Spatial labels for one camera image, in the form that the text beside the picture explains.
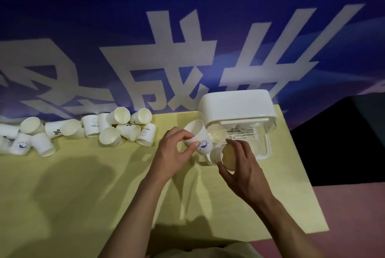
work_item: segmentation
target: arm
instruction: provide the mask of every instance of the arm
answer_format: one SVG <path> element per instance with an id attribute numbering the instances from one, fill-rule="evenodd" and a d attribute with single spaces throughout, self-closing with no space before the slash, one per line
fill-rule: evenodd
<path id="1" fill-rule="evenodd" d="M 127 211 L 108 239 L 99 258 L 143 258 L 146 255 L 152 220 L 162 189 L 195 152 L 199 142 L 183 153 L 176 147 L 183 139 L 194 137 L 178 127 L 166 132 L 159 142 L 146 177 L 141 181 Z"/>
<path id="2" fill-rule="evenodd" d="M 218 163 L 219 173 L 230 189 L 253 208 L 272 235 L 282 257 L 325 257 L 273 196 L 249 144 L 230 139 L 227 142 L 235 151 L 235 173 L 229 173 L 222 163 Z"/>

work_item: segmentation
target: yellow table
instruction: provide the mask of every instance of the yellow table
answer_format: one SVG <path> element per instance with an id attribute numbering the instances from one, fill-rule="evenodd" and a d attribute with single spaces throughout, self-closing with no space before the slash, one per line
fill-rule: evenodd
<path id="1" fill-rule="evenodd" d="M 272 156 L 260 165 L 274 195 L 307 233 L 328 226 L 278 105 Z M 157 142 L 197 112 L 158 114 Z M 97 139 L 54 139 L 40 158 L 0 156 L 0 257 L 96 257 L 146 174 L 157 143 L 102 148 Z M 197 153 L 166 185 L 149 253 L 270 238 L 260 219 Z"/>

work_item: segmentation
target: hand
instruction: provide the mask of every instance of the hand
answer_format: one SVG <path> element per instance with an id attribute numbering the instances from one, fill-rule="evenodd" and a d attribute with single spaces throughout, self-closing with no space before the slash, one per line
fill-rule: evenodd
<path id="1" fill-rule="evenodd" d="M 155 152 L 151 167 L 147 173 L 147 178 L 152 181 L 160 181 L 163 185 L 182 168 L 191 155 L 198 148 L 200 141 L 196 141 L 183 152 L 180 153 L 176 145 L 181 140 L 193 138 L 194 135 L 179 127 L 173 127 L 167 131 Z"/>
<path id="2" fill-rule="evenodd" d="M 218 162 L 218 167 L 219 173 L 230 189 L 254 210 L 274 201 L 269 183 L 257 163 L 249 143 L 232 139 L 226 139 L 226 142 L 235 151 L 235 172 L 231 174 L 220 162 Z"/>

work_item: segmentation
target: backdrop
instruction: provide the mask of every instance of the backdrop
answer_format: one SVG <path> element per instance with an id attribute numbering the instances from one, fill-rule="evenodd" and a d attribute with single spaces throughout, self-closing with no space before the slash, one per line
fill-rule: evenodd
<path id="1" fill-rule="evenodd" d="M 290 128 L 385 91 L 385 0 L 0 0 L 0 121 L 196 110 L 267 89 Z"/>

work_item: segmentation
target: finger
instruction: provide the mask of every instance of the finger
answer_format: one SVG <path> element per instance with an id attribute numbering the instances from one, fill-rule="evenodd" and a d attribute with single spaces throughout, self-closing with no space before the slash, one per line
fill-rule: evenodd
<path id="1" fill-rule="evenodd" d="M 183 158 L 188 160 L 191 157 L 191 155 L 196 151 L 200 143 L 201 143 L 200 141 L 195 141 L 192 144 L 190 144 L 189 147 L 186 148 L 186 150 L 182 153 Z"/>
<path id="2" fill-rule="evenodd" d="M 222 178 L 225 180 L 227 185 L 232 188 L 234 186 L 234 179 L 233 175 L 225 168 L 223 163 L 218 162 L 217 163 L 218 169 L 219 169 L 219 174 L 222 176 Z"/>
<path id="3" fill-rule="evenodd" d="M 242 141 L 240 139 L 237 139 L 236 141 L 242 145 L 243 152 L 244 152 L 244 155 L 246 156 L 246 158 L 254 155 L 253 152 L 251 151 L 250 144 L 247 141 Z"/>
<path id="4" fill-rule="evenodd" d="M 174 126 L 170 130 L 167 130 L 167 132 L 164 134 L 164 138 L 168 138 L 171 135 L 177 133 L 178 131 L 181 131 L 182 129 L 180 127 Z"/>
<path id="5" fill-rule="evenodd" d="M 194 134 L 190 133 L 187 130 L 182 129 L 177 133 L 174 133 L 173 135 L 171 135 L 169 138 L 177 143 L 178 141 L 191 139 L 193 137 L 194 137 Z"/>
<path id="6" fill-rule="evenodd" d="M 226 142 L 230 144 L 235 151 L 235 160 L 238 163 L 239 160 L 246 158 L 241 143 L 233 139 L 226 139 Z"/>

